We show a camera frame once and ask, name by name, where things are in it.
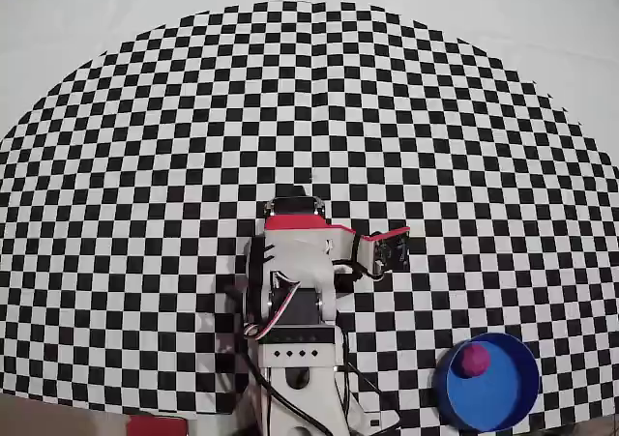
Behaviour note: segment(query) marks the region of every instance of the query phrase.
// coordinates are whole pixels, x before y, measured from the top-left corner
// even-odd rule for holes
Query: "checkerboard mat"
[[[232,411],[247,375],[224,293],[261,203],[296,184],[333,222],[411,227],[411,273],[339,300],[403,433],[453,431],[431,372],[488,331],[543,374],[514,432],[613,411],[619,171],[535,84],[416,21],[295,2],[185,17],[66,77],[0,164],[3,392]]]

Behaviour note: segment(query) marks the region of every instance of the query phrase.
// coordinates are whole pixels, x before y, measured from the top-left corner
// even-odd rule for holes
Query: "red ball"
[[[481,344],[464,346],[458,355],[460,370],[467,378],[480,376],[490,366],[490,354]]]

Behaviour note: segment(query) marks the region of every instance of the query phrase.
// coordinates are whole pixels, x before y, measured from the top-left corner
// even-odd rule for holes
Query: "white floor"
[[[185,15],[267,0],[0,0],[0,136],[105,49]],[[619,0],[303,0],[382,6],[538,83],[619,162]]]
[[[3,436],[124,436],[127,416],[0,394]]]

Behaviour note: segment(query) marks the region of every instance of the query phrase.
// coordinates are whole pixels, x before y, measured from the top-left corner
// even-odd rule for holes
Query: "blue bowl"
[[[480,376],[462,377],[458,353],[472,343],[490,354]],[[440,361],[434,373],[439,411],[454,426],[477,431],[509,429],[524,419],[540,389],[540,371],[533,354],[509,334],[485,333],[461,342]]]

